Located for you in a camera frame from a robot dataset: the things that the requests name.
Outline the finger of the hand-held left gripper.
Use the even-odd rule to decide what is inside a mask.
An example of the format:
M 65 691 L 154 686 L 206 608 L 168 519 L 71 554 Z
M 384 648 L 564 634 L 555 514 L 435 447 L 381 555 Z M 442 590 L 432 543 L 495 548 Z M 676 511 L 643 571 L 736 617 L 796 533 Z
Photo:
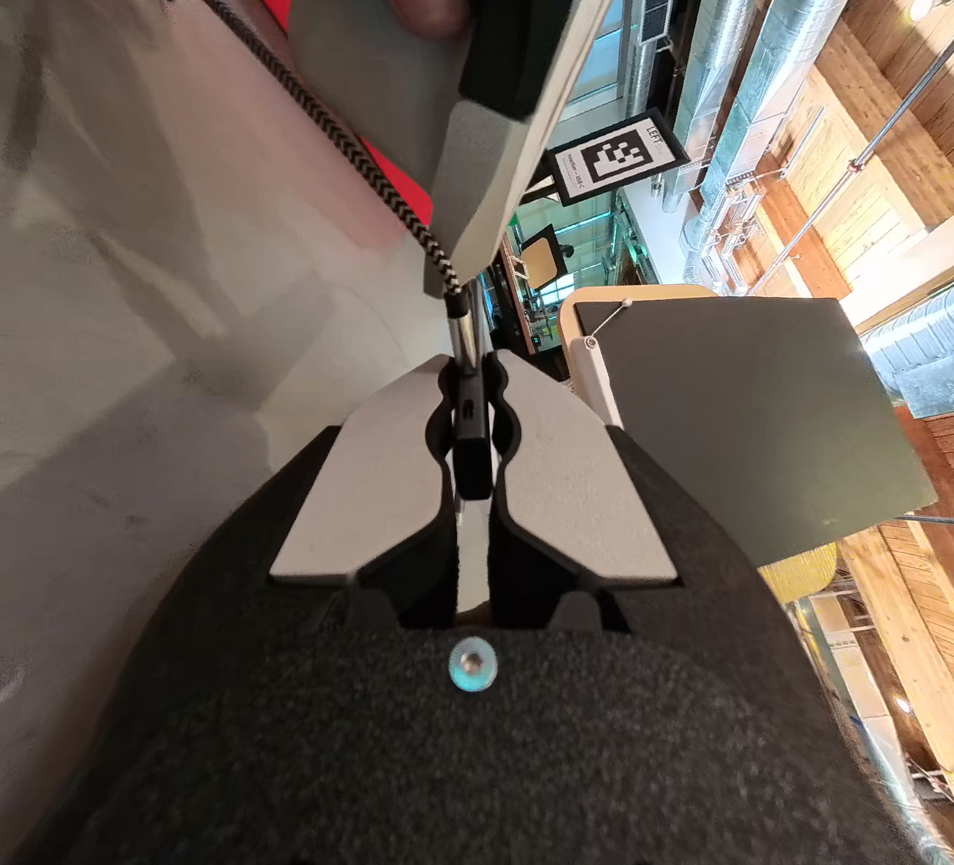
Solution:
M 460 283 L 492 262 L 613 0 L 482 0 L 430 198 Z

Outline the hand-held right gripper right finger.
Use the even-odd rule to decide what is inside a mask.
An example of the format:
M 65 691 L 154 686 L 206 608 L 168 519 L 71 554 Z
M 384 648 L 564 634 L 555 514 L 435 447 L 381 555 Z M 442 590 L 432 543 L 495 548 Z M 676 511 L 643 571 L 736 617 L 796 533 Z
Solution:
M 674 561 L 598 414 L 510 350 L 488 358 L 487 381 L 507 531 L 597 586 L 674 584 Z

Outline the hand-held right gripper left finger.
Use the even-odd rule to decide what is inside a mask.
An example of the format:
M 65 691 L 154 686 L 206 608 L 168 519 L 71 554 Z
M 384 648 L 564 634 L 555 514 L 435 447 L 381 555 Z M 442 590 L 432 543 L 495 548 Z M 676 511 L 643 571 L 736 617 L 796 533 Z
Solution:
M 442 428 L 450 362 L 436 354 L 344 421 L 272 562 L 273 580 L 348 585 L 444 521 L 456 538 L 447 454 L 427 434 Z

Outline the dark grey usb hub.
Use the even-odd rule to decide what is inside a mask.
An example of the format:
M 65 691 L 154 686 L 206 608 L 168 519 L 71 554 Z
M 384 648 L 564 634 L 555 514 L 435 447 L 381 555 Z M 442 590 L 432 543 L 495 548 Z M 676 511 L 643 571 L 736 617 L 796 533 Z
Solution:
M 491 429 L 483 378 L 485 325 L 479 279 L 447 297 L 455 365 L 452 464 L 458 495 L 485 501 L 492 495 Z

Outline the wooden back chair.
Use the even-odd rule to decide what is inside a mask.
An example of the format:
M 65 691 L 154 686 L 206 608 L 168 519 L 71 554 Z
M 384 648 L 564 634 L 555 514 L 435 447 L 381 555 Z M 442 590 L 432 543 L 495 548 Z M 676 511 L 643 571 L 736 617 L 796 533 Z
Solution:
M 526 282 L 533 290 L 543 289 L 569 274 L 564 248 L 552 224 L 526 239 L 519 257 L 526 268 Z

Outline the black grid panel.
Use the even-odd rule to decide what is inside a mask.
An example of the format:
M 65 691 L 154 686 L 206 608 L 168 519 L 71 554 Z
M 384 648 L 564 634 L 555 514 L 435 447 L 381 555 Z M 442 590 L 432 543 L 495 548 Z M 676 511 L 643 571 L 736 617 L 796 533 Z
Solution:
M 668 36 L 674 0 L 640 0 L 637 43 L 647 46 Z

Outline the framed marker sign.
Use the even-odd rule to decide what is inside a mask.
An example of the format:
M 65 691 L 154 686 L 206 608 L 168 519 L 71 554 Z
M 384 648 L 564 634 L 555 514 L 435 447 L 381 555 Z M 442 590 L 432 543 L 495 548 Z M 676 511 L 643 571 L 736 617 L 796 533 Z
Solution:
M 655 108 L 544 153 L 565 206 L 686 166 L 690 159 Z

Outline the black wood-rimmed board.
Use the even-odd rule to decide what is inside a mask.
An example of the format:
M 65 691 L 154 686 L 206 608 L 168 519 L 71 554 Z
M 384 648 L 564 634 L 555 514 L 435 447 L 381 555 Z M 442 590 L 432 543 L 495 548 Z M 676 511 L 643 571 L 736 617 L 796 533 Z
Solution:
M 838 299 L 586 287 L 557 318 L 568 367 L 594 336 L 623 429 L 783 603 L 829 583 L 838 540 L 937 500 Z

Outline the white board bracket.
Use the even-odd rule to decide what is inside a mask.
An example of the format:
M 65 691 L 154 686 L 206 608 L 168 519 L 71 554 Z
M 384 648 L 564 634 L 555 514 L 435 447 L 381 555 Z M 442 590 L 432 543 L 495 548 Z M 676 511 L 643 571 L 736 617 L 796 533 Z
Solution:
M 568 345 L 570 379 L 574 392 L 607 426 L 623 428 L 609 373 L 597 339 L 573 338 Z

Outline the silver ventilation duct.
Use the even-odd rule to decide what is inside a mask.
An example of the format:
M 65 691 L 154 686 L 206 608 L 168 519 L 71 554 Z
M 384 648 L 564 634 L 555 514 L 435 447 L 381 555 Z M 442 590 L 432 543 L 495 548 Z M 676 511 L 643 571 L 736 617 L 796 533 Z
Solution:
M 715 282 L 704 260 L 730 184 L 755 172 L 846 2 L 699 1 L 673 125 L 689 162 L 665 176 L 660 200 L 632 199 L 645 242 L 675 244 L 674 266 L 655 262 L 661 282 Z

